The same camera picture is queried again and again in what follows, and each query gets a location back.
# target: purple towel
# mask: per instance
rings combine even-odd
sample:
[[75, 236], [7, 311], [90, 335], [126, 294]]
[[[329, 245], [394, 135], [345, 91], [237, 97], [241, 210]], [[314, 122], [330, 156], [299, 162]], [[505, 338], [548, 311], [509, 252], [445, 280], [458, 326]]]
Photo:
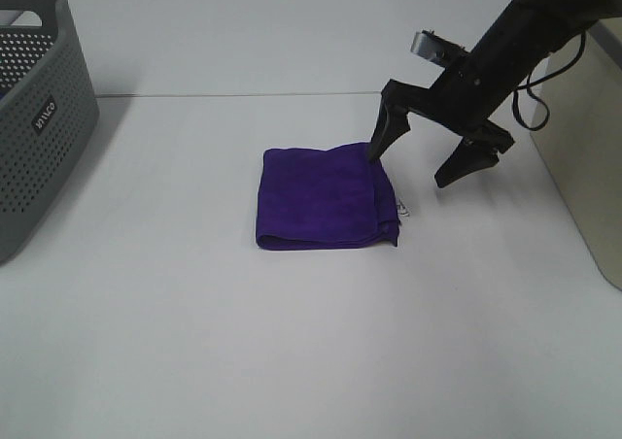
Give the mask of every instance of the purple towel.
[[268, 150], [259, 186], [257, 243], [267, 250], [397, 246], [396, 196], [366, 143], [330, 151]]

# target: laundry basket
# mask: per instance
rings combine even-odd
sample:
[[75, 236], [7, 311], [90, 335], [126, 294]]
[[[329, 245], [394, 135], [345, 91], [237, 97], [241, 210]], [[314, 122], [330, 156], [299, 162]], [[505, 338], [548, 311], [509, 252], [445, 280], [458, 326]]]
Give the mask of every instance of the laundry basket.
[[0, 10], [41, 20], [0, 26], [1, 262], [62, 188], [99, 110], [67, 0], [0, 0]]

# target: basket handle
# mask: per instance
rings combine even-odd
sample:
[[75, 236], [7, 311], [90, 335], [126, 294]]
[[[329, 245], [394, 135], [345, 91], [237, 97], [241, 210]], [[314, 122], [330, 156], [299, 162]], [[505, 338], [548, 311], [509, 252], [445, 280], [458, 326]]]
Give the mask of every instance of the basket handle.
[[[58, 34], [58, 22], [69, 14], [67, 0], [0, 0], [0, 10], [34, 12], [41, 19], [41, 31], [54, 38]], [[8, 26], [8, 28], [19, 29], [18, 26]]]

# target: beige box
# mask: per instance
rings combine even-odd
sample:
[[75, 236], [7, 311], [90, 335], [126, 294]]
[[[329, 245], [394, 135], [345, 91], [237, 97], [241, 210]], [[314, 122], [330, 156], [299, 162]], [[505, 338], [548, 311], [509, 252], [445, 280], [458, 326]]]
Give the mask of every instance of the beige box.
[[[550, 58], [567, 64], [578, 40]], [[622, 289], [622, 20], [590, 31], [581, 61], [543, 85], [551, 120], [534, 141], [594, 259]], [[538, 107], [534, 122], [542, 120]]]

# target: white tabletop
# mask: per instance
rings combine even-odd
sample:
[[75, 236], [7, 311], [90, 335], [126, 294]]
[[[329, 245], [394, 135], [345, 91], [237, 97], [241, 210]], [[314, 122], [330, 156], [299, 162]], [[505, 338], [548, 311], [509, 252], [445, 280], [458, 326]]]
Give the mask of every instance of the white tabletop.
[[522, 133], [438, 190], [458, 140], [414, 118], [384, 160], [398, 248], [257, 248], [262, 151], [367, 139], [377, 103], [101, 99], [0, 268], [0, 436], [618, 438], [622, 293]]
[[509, 0], [70, 0], [98, 94], [380, 91], [428, 84], [415, 31], [472, 47]]

